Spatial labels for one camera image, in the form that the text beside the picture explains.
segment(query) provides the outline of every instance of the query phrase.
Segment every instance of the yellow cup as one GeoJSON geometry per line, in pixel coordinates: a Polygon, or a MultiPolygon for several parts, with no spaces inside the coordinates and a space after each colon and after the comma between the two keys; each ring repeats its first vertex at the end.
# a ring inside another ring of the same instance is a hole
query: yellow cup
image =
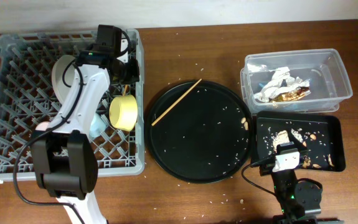
{"type": "Polygon", "coordinates": [[[115,97],[110,106],[110,121],[114,128],[131,131],[137,121],[137,102],[132,95],[115,97]]]}

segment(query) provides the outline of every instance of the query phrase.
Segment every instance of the gray dish rack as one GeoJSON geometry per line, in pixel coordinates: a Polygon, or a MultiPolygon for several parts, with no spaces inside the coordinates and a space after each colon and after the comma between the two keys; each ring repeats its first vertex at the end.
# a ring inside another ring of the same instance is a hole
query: gray dish rack
{"type": "MultiPolygon", "coordinates": [[[[138,120],[130,132],[111,126],[109,105],[123,92],[122,85],[111,85],[97,108],[107,129],[90,140],[99,177],[138,175],[144,169],[144,49],[137,30],[126,32],[136,46],[128,56],[138,60],[140,70],[140,81],[129,86],[130,94],[136,97],[138,120]]],[[[54,63],[66,54],[76,56],[96,37],[96,30],[0,36],[0,183],[12,181],[18,152],[36,125],[50,121],[61,107],[51,84],[54,63]]],[[[63,150],[58,156],[66,155],[63,150]]],[[[21,157],[17,178],[35,180],[29,150],[21,157]]]]}

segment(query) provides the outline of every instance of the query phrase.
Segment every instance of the wooden stick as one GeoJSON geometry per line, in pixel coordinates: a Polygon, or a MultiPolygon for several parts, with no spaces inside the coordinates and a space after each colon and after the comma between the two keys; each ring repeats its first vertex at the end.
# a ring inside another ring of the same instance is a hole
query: wooden stick
{"type": "Polygon", "coordinates": [[[177,99],[168,109],[166,109],[166,111],[161,114],[151,125],[154,126],[160,119],[162,119],[174,106],[176,106],[187,94],[189,94],[189,92],[196,86],[198,85],[199,82],[201,82],[201,78],[193,84],[192,87],[190,87],[183,95],[180,96],[179,99],[177,99]]]}
{"type": "Polygon", "coordinates": [[[126,91],[128,90],[128,86],[125,85],[125,89],[123,90],[123,93],[122,93],[122,96],[125,96],[126,95],[126,91]]]}

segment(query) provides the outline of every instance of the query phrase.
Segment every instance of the wooden table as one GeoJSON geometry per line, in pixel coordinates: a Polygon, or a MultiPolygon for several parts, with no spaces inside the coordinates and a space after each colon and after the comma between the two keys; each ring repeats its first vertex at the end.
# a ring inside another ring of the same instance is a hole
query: wooden table
{"type": "MultiPolygon", "coordinates": [[[[201,77],[241,95],[240,70],[249,54],[338,50],[354,92],[333,113],[341,120],[347,168],[338,173],[296,173],[299,178],[308,177],[324,185],[319,217],[358,223],[358,20],[141,29],[140,36],[146,59],[144,104],[148,107],[168,83],[201,77]]],[[[260,177],[258,169],[248,170],[247,175],[273,190],[271,178],[260,177]]],[[[21,182],[20,186],[28,198],[53,201],[35,182],[21,182]]],[[[100,178],[95,192],[101,212],[110,223],[269,223],[273,215],[281,213],[274,197],[246,183],[239,172],[215,184],[188,184],[163,171],[148,151],[141,175],[100,178]]],[[[12,183],[4,183],[0,185],[0,223],[70,220],[63,208],[25,204],[16,196],[12,183]]]]}

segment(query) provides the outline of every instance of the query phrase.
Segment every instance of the black round tray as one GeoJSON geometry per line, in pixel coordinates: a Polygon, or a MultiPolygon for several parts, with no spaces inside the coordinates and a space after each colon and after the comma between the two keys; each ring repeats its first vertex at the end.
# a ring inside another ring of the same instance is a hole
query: black round tray
{"type": "Polygon", "coordinates": [[[236,173],[255,145],[252,115],[241,98],[222,85],[202,81],[151,126],[194,83],[175,86],[157,99],[146,118],[146,145],[174,177],[216,182],[236,173]],[[248,131],[241,123],[244,117],[248,131]]]}

